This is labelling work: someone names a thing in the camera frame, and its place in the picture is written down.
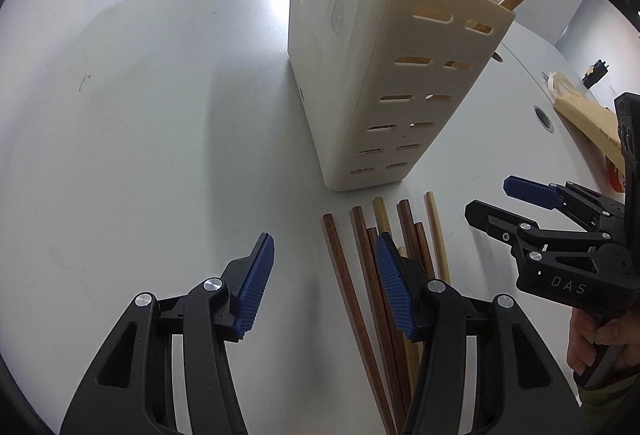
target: round table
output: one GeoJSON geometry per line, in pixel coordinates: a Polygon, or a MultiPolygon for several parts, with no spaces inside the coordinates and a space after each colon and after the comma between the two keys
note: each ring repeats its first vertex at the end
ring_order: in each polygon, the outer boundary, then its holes
{"type": "MultiPolygon", "coordinates": [[[[575,228],[557,212],[506,197],[503,179],[592,188],[604,180],[541,80],[501,45],[504,62],[490,61],[404,181],[332,192],[287,57],[288,7],[127,0],[109,8],[64,55],[19,132],[0,192],[0,349],[54,430],[137,293],[187,293],[248,255],[267,231],[276,255],[255,327],[228,346],[249,432],[382,434],[319,219],[331,212],[337,221],[372,334],[348,211],[362,205],[373,225],[372,198],[389,207],[408,198],[414,219],[426,223],[428,190],[452,284],[480,299],[513,295],[569,375],[569,309],[517,291],[508,247],[463,217],[478,198],[545,227],[575,228]]],[[[564,61],[548,50],[538,56],[549,64],[532,72],[564,61]]],[[[184,417],[184,404],[176,408],[184,417]]]]}

